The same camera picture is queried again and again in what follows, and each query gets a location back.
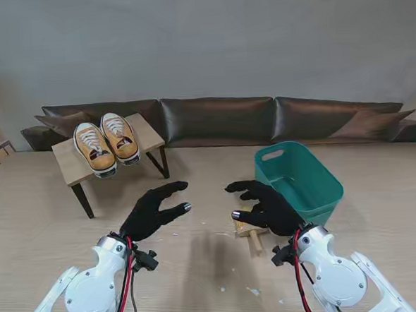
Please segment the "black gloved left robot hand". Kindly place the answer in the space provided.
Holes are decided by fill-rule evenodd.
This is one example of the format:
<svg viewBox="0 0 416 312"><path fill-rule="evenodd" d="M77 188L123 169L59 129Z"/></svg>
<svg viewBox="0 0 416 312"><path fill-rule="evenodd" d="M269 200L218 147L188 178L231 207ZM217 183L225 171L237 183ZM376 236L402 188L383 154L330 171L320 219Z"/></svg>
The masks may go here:
<svg viewBox="0 0 416 312"><path fill-rule="evenodd" d="M186 181L175 181L150 189L135 204L122 224L119 234L131 241L142 241L153 235L161 226L167 225L191 209L191 204L181 203L175 207L159 210L161 203L174 193L188 187Z"/></svg>

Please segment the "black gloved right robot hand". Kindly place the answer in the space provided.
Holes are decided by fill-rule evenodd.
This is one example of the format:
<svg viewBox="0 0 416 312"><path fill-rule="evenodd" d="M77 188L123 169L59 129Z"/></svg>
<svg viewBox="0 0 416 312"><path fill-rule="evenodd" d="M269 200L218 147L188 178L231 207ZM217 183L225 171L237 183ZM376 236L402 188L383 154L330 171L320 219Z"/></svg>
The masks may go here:
<svg viewBox="0 0 416 312"><path fill-rule="evenodd" d="M255 180L237 181L225 188L229 193L243 192L241 200L257 200L251 211L233 211L234 220L260 228L268 228L278 236L291 236L305 225L304 219L274 188Z"/></svg>

